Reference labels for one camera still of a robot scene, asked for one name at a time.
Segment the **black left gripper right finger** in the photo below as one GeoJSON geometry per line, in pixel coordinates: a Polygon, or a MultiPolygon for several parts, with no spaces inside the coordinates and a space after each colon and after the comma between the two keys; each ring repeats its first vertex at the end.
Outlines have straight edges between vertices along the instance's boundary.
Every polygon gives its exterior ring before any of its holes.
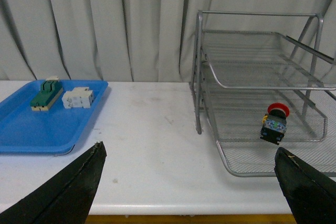
{"type": "Polygon", "coordinates": [[[335,181],[283,147],[275,174],[296,223],[335,223],[335,181]]]}

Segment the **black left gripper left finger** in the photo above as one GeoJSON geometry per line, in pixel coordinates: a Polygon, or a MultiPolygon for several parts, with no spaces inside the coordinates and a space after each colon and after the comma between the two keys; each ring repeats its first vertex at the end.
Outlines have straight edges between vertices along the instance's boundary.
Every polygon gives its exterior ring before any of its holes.
{"type": "Polygon", "coordinates": [[[1,223],[85,223],[107,152],[96,143],[32,193],[1,213],[1,223]]]}

